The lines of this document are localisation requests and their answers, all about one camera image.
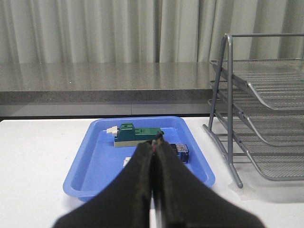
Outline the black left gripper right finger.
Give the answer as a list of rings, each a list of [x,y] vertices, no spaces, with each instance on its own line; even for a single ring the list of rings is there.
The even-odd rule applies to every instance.
[[[153,150],[153,194],[162,228],[264,227],[257,216],[223,199],[194,176],[161,134]]]

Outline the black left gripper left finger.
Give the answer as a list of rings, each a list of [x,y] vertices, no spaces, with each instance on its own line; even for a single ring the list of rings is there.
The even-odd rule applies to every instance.
[[[116,178],[87,203],[59,218],[56,228],[147,228],[152,145],[140,143]]]

